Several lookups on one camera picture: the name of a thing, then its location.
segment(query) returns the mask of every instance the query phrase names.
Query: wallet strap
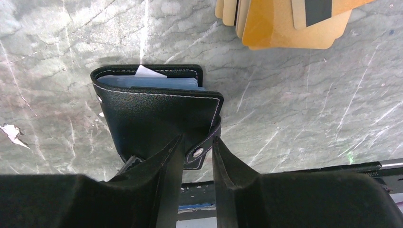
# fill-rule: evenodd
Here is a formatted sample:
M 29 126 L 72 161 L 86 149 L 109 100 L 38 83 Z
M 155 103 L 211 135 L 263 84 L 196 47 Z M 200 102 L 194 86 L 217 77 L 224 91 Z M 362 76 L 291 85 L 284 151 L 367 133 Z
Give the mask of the wallet strap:
M 204 158 L 205 158 L 205 154 L 211 150 L 212 145 L 213 145 L 213 141 L 215 139 L 215 137 L 221 136 L 221 117 L 218 115 L 217 116 L 217 121 L 215 121 L 215 124 L 212 126 L 212 128 L 210 129 L 209 134 L 207 135 L 207 137 L 197 146 L 193 147 L 192 149 L 189 150 L 189 152 L 186 154 L 185 157 L 185 164 L 189 164 L 189 163 L 193 163 L 195 160 L 199 159 L 199 164 L 197 165 L 196 168 L 186 168 L 186 170 L 198 170 L 200 169 Z M 203 148 L 203 152 L 198 155 L 197 157 L 194 157 L 194 153 L 199 150 L 200 148 Z

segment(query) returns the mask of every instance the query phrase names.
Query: white stitching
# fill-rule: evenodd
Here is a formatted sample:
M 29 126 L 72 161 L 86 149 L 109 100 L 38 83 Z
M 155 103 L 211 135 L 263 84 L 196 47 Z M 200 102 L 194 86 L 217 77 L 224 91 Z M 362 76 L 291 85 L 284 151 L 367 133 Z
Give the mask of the white stitching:
M 99 72 L 98 74 L 94 75 L 94 78 L 95 78 L 95 80 L 97 80 L 96 77 L 97 77 L 98 75 L 102 74 L 102 73 L 105 73 L 105 72 L 131 72 L 131 73 L 135 73 L 136 71 L 137 71 L 137 70 L 104 70 L 104 71 L 101 71 L 101 72 Z M 162 71 L 167 71 L 167 72 L 174 72 L 174 71 L 192 71 L 192 72 L 194 72 L 194 73 L 196 74 L 196 78 L 199 77 L 199 74 L 197 73 L 197 71 L 192 70 L 192 69 L 175 69 L 175 70 L 159 70 L 159 69 L 155 69 L 155 70 L 153 70 L 153 71 L 159 71 L 159 72 L 162 72 Z
M 193 160 L 189 160 L 190 156 L 193 155 L 192 152 L 197 149 L 198 147 L 200 147 L 200 145 L 202 145 L 203 143 L 205 143 L 207 140 L 209 140 L 213 135 L 215 135 L 215 133 L 218 131 L 218 129 L 221 127 L 221 123 L 220 125 L 218 125 L 217 129 L 215 129 L 215 131 L 210 134 L 210 136 L 205 139 L 203 142 L 201 142 L 199 145 L 195 146 L 193 150 L 191 150 L 191 152 L 188 154 L 188 156 L 186 157 L 186 161 L 187 162 L 194 162 L 197 158 L 194 158 Z M 207 153 L 209 151 L 209 149 L 206 152 L 203 152 L 202 154 L 199 155 L 199 157 L 202 157 L 205 153 Z

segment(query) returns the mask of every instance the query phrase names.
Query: gray marble surface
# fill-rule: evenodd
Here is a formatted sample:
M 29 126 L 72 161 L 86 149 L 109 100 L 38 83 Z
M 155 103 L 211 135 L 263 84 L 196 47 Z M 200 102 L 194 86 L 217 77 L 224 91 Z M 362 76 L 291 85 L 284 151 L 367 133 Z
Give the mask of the gray marble surface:
M 195 63 L 221 92 L 222 138 L 260 172 L 403 157 L 403 3 L 355 9 L 327 50 L 250 51 L 214 0 L 2 0 L 0 173 L 85 173 L 123 165 L 89 73 L 105 64 Z M 211 154 L 183 181 L 212 180 Z

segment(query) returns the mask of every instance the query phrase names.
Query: white paper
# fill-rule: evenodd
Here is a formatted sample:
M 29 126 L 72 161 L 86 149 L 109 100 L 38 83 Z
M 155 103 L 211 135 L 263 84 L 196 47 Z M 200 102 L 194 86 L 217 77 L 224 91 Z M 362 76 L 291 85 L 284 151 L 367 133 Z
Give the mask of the white paper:
M 144 67 L 143 65 L 140 65 L 139 68 L 136 71 L 136 74 L 134 75 L 136 77 L 163 77 L 163 78 L 167 78 L 167 76 L 157 73 L 153 70 L 150 70 L 146 67 Z
M 157 73 L 153 70 L 150 70 L 143 65 L 140 65 L 139 68 L 136 71 L 135 75 L 119 75 L 119 77 L 159 77 L 159 78 L 167 78 L 167 76 Z M 104 79 L 105 78 L 111 78 L 111 77 L 116 77 L 115 75 L 105 75 L 102 76 Z

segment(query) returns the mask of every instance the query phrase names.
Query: gold card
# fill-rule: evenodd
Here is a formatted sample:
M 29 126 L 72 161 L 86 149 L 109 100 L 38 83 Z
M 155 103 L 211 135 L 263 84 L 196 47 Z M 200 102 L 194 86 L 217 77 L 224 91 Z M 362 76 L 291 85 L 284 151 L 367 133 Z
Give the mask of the gold card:
M 217 18 L 222 19 L 222 14 L 224 11 L 224 0 L 217 0 L 217 3 L 215 4 L 215 16 Z
M 373 0 L 291 0 L 294 27 L 304 29 Z
M 245 29 L 246 18 L 248 16 L 250 0 L 239 0 L 236 32 L 237 36 L 242 39 Z
M 224 0 L 224 10 L 222 15 L 222 22 L 224 25 L 234 26 L 237 15 L 237 0 Z
M 242 43 L 251 49 L 327 49 L 344 33 L 350 14 L 351 10 L 297 30 L 290 0 L 250 0 Z

